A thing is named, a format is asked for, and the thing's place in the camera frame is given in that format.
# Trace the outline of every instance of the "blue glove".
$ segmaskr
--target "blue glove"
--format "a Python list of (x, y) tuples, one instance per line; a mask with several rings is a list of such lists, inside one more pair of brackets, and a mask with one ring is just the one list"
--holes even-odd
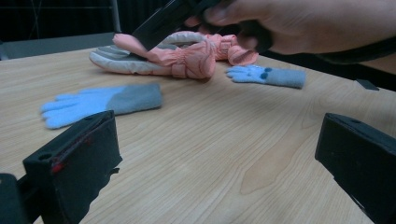
[(233, 82), (249, 82), (301, 89), (305, 83), (305, 72), (291, 69), (261, 67), (250, 64), (227, 69), (227, 77)]
[(41, 112), (47, 128), (58, 129), (99, 112), (127, 114), (160, 107), (162, 103), (159, 84), (134, 84), (60, 94), (54, 102), (42, 105)]

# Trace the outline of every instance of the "hand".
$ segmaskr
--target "hand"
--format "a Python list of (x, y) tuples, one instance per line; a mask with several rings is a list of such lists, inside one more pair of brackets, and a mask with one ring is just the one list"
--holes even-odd
[[(282, 54), (354, 49), (396, 35), (396, 2), (390, 0), (233, 0), (205, 12), (217, 26), (256, 20), (271, 32), (270, 50)], [(198, 20), (186, 21), (189, 26)], [(239, 44), (254, 49), (257, 40), (242, 32)]]

